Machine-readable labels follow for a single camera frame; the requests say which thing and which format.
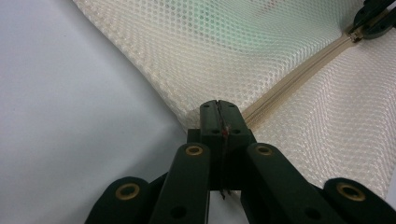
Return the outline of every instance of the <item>black object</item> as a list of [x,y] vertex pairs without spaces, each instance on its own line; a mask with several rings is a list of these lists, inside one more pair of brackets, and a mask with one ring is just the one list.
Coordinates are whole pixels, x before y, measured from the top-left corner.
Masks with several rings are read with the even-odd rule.
[[396,27],[396,8],[387,12],[395,0],[365,0],[364,7],[355,16],[350,34],[361,29],[360,36],[374,39],[384,35],[392,27]]
[[168,174],[115,181],[86,223],[203,224],[210,190],[242,190],[249,223],[396,223],[396,212],[355,181],[309,184],[276,147],[256,143],[236,105],[210,101],[200,112],[201,129],[188,131]]

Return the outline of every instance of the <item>mesh bag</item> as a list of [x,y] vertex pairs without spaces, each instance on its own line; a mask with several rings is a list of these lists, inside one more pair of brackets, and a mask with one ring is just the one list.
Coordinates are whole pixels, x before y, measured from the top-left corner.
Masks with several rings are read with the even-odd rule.
[[[198,107],[209,100],[230,101],[245,110],[296,66],[341,36],[362,6],[359,0],[75,2],[139,68],[185,128],[197,127]],[[371,47],[362,43],[352,52],[382,45],[376,42],[370,44]],[[364,52],[366,57],[378,57],[380,61],[380,51],[370,53],[367,49]],[[391,88],[394,91],[394,85],[389,84],[389,70],[382,70],[373,80],[366,79],[367,83],[378,82],[369,88],[370,92],[375,91],[373,88],[387,88],[378,91],[382,93],[375,97],[364,95],[364,99],[372,97],[370,100],[375,101],[375,105],[364,102],[372,107],[361,110],[358,103],[363,104],[363,98],[357,95],[361,92],[354,91],[367,88],[367,83],[362,80],[355,83],[354,80],[358,80],[356,70],[349,66],[364,66],[364,62],[366,67],[370,65],[355,53],[351,53],[354,56],[350,58],[343,54],[342,59],[321,70],[314,78],[319,80],[304,85],[292,97],[294,100],[287,101],[255,134],[260,141],[279,147],[315,184],[322,184],[330,176],[354,179],[358,176],[360,182],[384,196],[394,164],[391,150],[395,146],[395,112],[391,105],[383,107],[389,110],[388,114],[372,108],[385,106],[394,99],[394,94],[389,93]],[[354,77],[343,80],[350,71],[354,71],[351,74]],[[324,106],[320,101],[329,100],[327,94],[331,94],[329,99],[336,100]],[[360,119],[344,122],[342,119],[347,117],[343,113],[346,112],[350,116],[361,112]],[[304,123],[313,118],[315,124]],[[367,144],[361,140],[376,147],[367,150]],[[361,164],[368,161],[373,167],[363,170]]]

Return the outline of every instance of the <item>white mesh fabric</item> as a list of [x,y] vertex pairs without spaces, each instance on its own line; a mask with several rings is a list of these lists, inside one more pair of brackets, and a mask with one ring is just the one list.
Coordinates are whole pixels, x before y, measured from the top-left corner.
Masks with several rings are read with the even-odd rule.
[[256,130],[309,182],[355,179],[385,197],[396,162],[396,31],[347,49]]
[[242,110],[341,35],[359,0],[75,0],[181,123],[202,103]]

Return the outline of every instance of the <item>zipper teeth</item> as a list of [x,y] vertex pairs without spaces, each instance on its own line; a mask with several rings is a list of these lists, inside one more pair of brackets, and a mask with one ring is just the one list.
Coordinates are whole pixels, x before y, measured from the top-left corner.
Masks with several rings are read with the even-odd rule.
[[343,34],[329,46],[297,66],[242,113],[247,126],[254,131],[257,128],[256,126],[260,124],[260,121],[271,115],[276,108],[284,103],[324,65],[329,63],[342,51],[354,45],[355,43],[351,41],[350,37],[347,34]]

